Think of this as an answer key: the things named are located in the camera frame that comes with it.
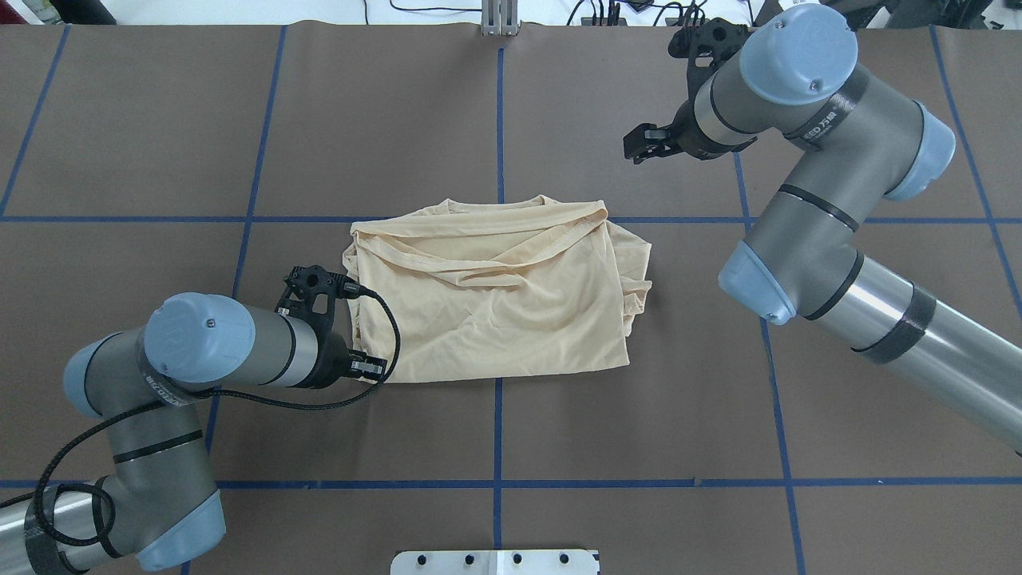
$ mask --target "blue joint cover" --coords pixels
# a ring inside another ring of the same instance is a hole
[[[167,533],[138,552],[135,559],[142,569],[159,571],[191,561],[212,549],[225,533],[227,525],[218,489]]]
[[[78,410],[79,414],[82,414],[86,418],[101,418],[102,416],[92,408],[92,404],[89,403],[89,398],[85,395],[85,373],[89,370],[92,356],[96,355],[96,350],[99,349],[99,346],[119,334],[121,332],[110,334],[102,340],[93,342],[80,349],[78,353],[71,357],[67,366],[64,367],[64,395],[67,396],[67,399]]]
[[[729,296],[771,324],[784,326],[795,317],[795,305],[745,241],[738,242],[716,280]]]
[[[145,327],[145,356],[156,372],[189,384],[229,376],[251,353],[256,323],[225,296],[185,293],[152,313]]]
[[[894,201],[912,199],[922,193],[930,182],[944,173],[955,155],[955,133],[930,113],[925,105],[918,101],[916,103],[923,110],[923,137],[904,179],[897,187],[884,194],[884,197]]]
[[[855,33],[840,12],[799,4],[774,16],[745,42],[742,78],[760,97],[802,105],[831,97],[858,60]]]

